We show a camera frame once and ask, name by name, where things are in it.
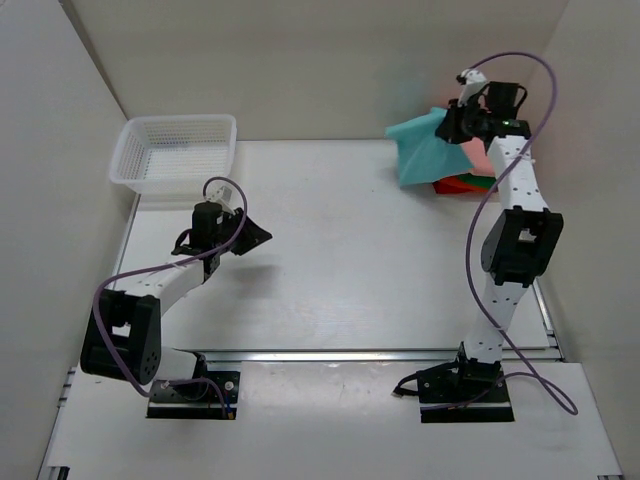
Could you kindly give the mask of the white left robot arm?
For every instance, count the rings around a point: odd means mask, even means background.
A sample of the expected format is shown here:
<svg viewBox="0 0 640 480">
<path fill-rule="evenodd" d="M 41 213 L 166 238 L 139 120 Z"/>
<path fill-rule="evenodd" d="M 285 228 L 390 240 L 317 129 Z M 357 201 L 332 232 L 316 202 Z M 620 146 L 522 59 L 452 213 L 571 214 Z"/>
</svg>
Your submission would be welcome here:
<svg viewBox="0 0 640 480">
<path fill-rule="evenodd" d="M 196 204 L 191 227 L 177 237 L 161 269 L 141 270 L 142 279 L 129 289 L 106 287 L 97 294 L 81 349 L 81 370 L 127 381 L 146 397 L 151 393 L 144 387 L 155 382 L 189 399 L 218 392 L 201 353 L 162 345 L 162 317 L 211 278 L 222 255 L 245 255 L 272 238 L 240 207 Z"/>
</svg>

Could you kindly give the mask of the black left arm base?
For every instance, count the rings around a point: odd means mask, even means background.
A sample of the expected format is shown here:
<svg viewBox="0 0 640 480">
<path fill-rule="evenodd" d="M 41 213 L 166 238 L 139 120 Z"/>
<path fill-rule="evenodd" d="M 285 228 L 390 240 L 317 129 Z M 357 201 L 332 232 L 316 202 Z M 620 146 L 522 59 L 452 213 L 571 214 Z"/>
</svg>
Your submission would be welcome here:
<svg viewBox="0 0 640 480">
<path fill-rule="evenodd" d="M 147 419 L 232 421 L 238 415 L 239 364 L 209 362 L 198 355 L 194 377 L 207 382 L 166 385 L 155 381 L 147 403 Z"/>
</svg>

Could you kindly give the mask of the teal t shirt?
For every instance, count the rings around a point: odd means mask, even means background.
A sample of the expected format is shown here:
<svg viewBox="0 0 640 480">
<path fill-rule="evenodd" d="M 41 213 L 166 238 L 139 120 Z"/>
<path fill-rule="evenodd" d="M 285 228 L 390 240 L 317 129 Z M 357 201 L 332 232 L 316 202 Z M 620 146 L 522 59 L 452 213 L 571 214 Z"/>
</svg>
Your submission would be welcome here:
<svg viewBox="0 0 640 480">
<path fill-rule="evenodd" d="M 433 107 L 427 114 L 385 129 L 385 138 L 397 147 L 397 178 L 400 187 L 430 184 L 468 173 L 472 163 L 460 145 L 436 136 L 447 111 Z"/>
</svg>

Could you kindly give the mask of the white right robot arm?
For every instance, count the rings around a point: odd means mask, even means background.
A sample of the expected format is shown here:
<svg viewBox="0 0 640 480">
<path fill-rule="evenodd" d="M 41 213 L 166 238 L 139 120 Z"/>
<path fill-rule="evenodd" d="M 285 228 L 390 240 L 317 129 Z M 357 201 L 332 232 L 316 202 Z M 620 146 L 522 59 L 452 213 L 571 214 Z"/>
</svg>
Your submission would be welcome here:
<svg viewBox="0 0 640 480">
<path fill-rule="evenodd" d="M 485 287 L 472 293 L 479 317 L 461 344 L 461 367 L 448 376 L 452 395 L 467 401 L 498 378 L 516 307 L 546 271 L 564 220 L 540 193 L 530 153 L 533 135 L 529 124 L 517 117 L 526 89 L 486 79 L 459 82 L 461 94 L 450 101 L 436 135 L 449 144 L 482 142 L 496 175 L 489 191 L 501 205 L 480 252 Z"/>
</svg>

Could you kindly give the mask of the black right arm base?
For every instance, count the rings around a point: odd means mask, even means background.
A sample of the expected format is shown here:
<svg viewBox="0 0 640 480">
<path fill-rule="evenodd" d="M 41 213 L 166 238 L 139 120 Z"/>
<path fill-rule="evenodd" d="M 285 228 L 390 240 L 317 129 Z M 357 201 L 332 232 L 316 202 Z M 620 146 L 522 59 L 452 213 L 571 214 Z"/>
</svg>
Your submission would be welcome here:
<svg viewBox="0 0 640 480">
<path fill-rule="evenodd" d="M 480 363 L 463 351 L 453 361 L 402 378 L 392 395 L 417 398 L 423 424 L 515 420 L 501 363 Z"/>
</svg>

